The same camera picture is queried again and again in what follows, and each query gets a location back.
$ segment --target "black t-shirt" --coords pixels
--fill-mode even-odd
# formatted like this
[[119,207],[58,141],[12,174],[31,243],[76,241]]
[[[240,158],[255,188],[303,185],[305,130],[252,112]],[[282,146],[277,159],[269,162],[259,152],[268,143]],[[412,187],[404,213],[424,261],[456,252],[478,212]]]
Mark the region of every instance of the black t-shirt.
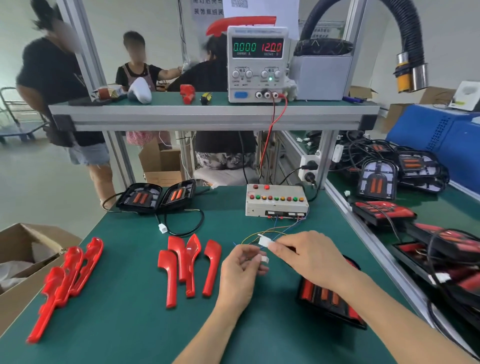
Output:
[[[192,85],[197,94],[203,92],[227,92],[227,63],[213,60],[199,63],[177,78],[168,91],[180,92],[180,85]],[[256,141],[253,132],[241,132],[245,153],[255,153]],[[241,153],[239,132],[198,131],[195,151],[199,153]]]
[[[158,74],[162,70],[160,67],[154,66],[152,64],[145,64],[144,66],[144,71],[141,74],[136,74],[133,73],[133,71],[130,69],[128,66],[128,63],[124,64],[125,67],[127,67],[128,73],[130,74],[131,77],[145,77],[147,76],[147,66],[148,66],[148,71],[150,72],[150,77],[152,77],[152,82],[154,85],[156,85],[156,81],[158,80]],[[127,74],[125,73],[125,69],[123,66],[120,66],[117,70],[117,77],[115,77],[115,83],[118,85],[122,85],[125,87],[128,87],[128,77]]]
[[[88,96],[75,54],[62,51],[46,38],[25,47],[17,84],[38,91],[47,105]],[[49,110],[46,116],[50,120],[45,127],[49,141],[57,146],[73,146],[69,133],[57,129]],[[74,132],[73,136],[80,146],[105,142],[101,132]]]

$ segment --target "flexible black hose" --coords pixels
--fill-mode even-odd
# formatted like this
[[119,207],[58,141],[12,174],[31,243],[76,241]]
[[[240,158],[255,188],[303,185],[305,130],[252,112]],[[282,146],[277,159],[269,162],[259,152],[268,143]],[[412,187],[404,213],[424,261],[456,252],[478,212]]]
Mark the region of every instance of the flexible black hose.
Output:
[[[313,7],[302,29],[300,41],[310,39],[313,31],[328,9],[340,0],[319,0]],[[408,52],[412,68],[425,63],[420,19],[417,9],[411,0],[381,0],[392,15],[400,29],[403,51]]]

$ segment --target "black hair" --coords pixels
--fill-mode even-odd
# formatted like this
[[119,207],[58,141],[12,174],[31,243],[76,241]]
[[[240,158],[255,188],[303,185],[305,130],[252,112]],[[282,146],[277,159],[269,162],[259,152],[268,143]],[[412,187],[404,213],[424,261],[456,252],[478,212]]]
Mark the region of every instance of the black hair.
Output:
[[222,33],[221,36],[211,36],[204,49],[218,60],[227,61],[227,36]]
[[30,6],[36,15],[34,24],[38,30],[53,31],[53,20],[63,20],[57,4],[52,8],[47,0],[31,0]]
[[123,35],[123,45],[127,47],[127,44],[131,42],[141,43],[145,47],[145,39],[140,33],[129,31]]

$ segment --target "hand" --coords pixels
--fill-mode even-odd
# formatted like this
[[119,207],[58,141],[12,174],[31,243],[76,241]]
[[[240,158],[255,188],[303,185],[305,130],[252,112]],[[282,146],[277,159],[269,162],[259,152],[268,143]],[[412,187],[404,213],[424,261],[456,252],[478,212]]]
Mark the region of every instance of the hand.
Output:
[[[294,247],[296,253],[287,248]],[[313,284],[338,291],[358,272],[345,260],[333,241],[316,231],[285,235],[268,249]]]
[[268,267],[260,264],[262,255],[267,253],[258,246],[239,244],[233,248],[222,263],[216,307],[237,318],[241,315],[252,299],[255,277],[268,272]]

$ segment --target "control box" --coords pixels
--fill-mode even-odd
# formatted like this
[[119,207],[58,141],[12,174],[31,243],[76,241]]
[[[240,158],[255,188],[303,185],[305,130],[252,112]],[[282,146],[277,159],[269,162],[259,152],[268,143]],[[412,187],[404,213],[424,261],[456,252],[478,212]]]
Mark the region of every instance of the control box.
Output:
[[271,103],[276,96],[280,101],[289,57],[288,28],[231,25],[227,37],[228,100]]
[[256,217],[304,218],[309,205],[300,186],[248,184],[245,215]]

